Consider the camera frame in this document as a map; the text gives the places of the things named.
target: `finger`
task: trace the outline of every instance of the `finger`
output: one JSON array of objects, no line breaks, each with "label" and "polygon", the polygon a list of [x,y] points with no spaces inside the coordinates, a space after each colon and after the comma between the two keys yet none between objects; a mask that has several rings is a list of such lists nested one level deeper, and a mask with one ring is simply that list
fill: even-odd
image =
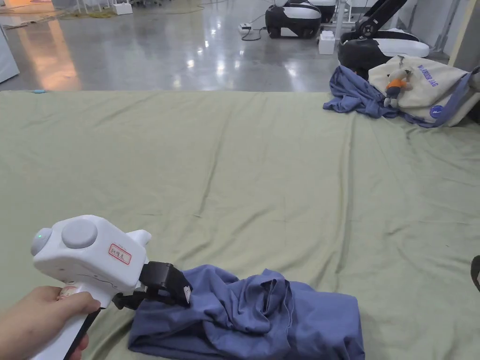
[{"label": "finger", "polygon": [[70,356],[70,360],[80,360],[82,358],[82,352],[77,348]]},{"label": "finger", "polygon": [[88,292],[79,292],[52,304],[57,316],[68,320],[75,315],[89,314],[100,308],[100,302],[92,298]]},{"label": "finger", "polygon": [[83,351],[87,348],[87,346],[88,346],[88,335],[85,335],[82,341],[80,341],[80,344],[78,344],[77,349],[79,349],[80,351]]},{"label": "finger", "polygon": [[30,295],[36,300],[56,301],[60,291],[61,288],[56,286],[39,286],[33,289]]}]

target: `gray round button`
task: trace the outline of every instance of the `gray round button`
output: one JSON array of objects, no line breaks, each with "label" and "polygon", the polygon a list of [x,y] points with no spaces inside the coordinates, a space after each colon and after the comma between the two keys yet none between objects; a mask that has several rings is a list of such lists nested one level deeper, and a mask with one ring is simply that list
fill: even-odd
[{"label": "gray round button", "polygon": [[50,228],[43,228],[36,233],[32,241],[32,247],[30,248],[30,252],[33,256],[37,255],[40,250],[43,249],[51,234],[52,229]]},{"label": "gray round button", "polygon": [[61,238],[71,249],[82,249],[92,245],[98,234],[96,225],[87,219],[74,220],[63,228]]}]

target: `orange toy shirt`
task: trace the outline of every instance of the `orange toy shirt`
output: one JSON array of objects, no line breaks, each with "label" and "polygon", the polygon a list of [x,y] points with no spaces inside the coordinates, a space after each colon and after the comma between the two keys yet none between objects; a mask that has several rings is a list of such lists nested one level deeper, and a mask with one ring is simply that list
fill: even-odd
[{"label": "orange toy shirt", "polygon": [[403,80],[399,80],[399,79],[393,79],[388,85],[387,85],[387,89],[390,89],[391,87],[404,87],[405,85],[407,85],[407,82],[406,81],[403,81]]}]

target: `crumpled blue fabric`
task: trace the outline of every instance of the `crumpled blue fabric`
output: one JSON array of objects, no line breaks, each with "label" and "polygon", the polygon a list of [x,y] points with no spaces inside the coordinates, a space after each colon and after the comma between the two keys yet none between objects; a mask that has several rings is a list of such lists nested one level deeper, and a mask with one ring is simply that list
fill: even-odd
[{"label": "crumpled blue fabric", "polygon": [[317,292],[267,269],[244,280],[211,265],[184,275],[191,307],[144,300],[130,350],[196,360],[365,359],[353,296]]},{"label": "crumpled blue fabric", "polygon": [[406,114],[397,108],[385,107],[385,96],[365,79],[343,65],[338,66],[331,79],[330,91],[335,96],[324,103],[325,110],[344,113],[355,110],[372,118],[396,118]]}]

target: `power strip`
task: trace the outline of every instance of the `power strip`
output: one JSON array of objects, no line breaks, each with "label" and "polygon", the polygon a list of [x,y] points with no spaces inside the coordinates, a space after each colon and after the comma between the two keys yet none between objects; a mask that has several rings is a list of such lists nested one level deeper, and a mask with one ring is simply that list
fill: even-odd
[{"label": "power strip", "polygon": [[240,35],[247,35],[249,31],[252,30],[252,24],[251,23],[241,23],[239,25],[239,33]]}]

